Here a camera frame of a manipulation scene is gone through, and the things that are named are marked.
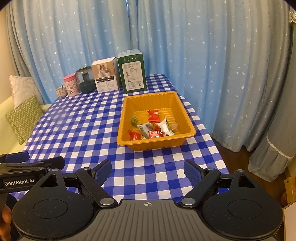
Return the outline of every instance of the pink lid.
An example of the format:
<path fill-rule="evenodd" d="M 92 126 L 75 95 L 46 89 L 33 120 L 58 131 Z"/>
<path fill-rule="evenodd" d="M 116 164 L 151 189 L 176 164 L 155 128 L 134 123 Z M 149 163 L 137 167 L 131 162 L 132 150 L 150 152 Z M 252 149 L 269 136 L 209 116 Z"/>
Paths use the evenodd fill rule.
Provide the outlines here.
<path fill-rule="evenodd" d="M 63 78 L 63 80 L 66 83 L 66 82 L 69 82 L 71 80 L 74 80 L 75 78 L 76 78 L 76 74 L 74 73 L 74 74 L 67 75 L 66 77 Z"/>

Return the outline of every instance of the metal screw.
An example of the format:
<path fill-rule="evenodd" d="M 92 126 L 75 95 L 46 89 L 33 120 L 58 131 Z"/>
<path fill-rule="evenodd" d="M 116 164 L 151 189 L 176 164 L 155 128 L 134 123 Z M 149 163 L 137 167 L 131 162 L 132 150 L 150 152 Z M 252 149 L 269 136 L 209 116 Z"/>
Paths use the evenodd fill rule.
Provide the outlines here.
<path fill-rule="evenodd" d="M 195 200 L 193 198 L 186 197 L 181 200 L 181 203 L 183 203 L 184 205 L 193 205 L 195 203 Z"/>
<path fill-rule="evenodd" d="M 109 206 L 112 205 L 114 203 L 114 199 L 113 198 L 109 198 L 109 197 L 105 197 L 103 199 L 101 199 L 100 203 L 102 203 L 103 205 Z"/>

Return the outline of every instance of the yellow plastic basket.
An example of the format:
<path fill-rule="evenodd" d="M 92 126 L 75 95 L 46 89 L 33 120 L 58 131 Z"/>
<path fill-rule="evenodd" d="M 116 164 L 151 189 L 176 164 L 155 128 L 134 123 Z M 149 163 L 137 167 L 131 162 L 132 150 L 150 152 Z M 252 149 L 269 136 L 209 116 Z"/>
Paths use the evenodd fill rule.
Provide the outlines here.
<path fill-rule="evenodd" d="M 177 123 L 178 129 L 175 135 L 131 141 L 128 130 L 140 133 L 137 127 L 132 126 L 131 117 L 133 115 L 137 117 L 138 124 L 147 123 L 148 110 L 159 110 L 160 119 L 163 120 L 167 116 L 169 125 Z M 174 147 L 182 145 L 186 138 L 195 134 L 196 130 L 176 92 L 159 92 L 124 98 L 117 136 L 118 145 L 127 145 L 133 151 Z"/>

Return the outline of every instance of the blue and white tablecloth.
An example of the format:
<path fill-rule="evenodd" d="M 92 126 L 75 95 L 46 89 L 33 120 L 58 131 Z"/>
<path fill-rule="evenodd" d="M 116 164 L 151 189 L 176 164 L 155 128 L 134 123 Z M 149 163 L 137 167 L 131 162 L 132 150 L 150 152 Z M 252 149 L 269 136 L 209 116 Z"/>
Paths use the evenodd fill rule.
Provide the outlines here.
<path fill-rule="evenodd" d="M 166 76 L 147 76 L 147 91 L 123 94 L 123 89 L 93 92 L 56 100 L 36 124 L 26 147 L 30 162 L 62 156 L 65 172 L 95 167 L 104 159 L 112 162 L 112 173 L 103 187 L 120 199 L 179 200 L 191 183 L 183 172 L 185 159 L 202 168 L 228 170 L 204 125 L 190 103 L 180 99 L 197 131 L 182 146 L 132 151 L 116 143 L 123 99 L 128 95 L 176 91 Z M 21 198 L 25 192 L 15 193 Z"/>

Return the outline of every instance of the gray snack packet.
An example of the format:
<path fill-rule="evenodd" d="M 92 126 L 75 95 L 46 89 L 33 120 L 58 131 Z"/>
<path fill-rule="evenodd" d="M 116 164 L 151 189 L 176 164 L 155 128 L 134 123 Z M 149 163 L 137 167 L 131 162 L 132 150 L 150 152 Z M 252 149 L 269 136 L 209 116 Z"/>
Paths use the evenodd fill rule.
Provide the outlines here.
<path fill-rule="evenodd" d="M 141 131 L 142 135 L 146 138 L 149 139 L 149 134 L 148 131 L 153 131 L 153 126 L 147 122 L 142 125 L 138 125 L 139 130 Z"/>

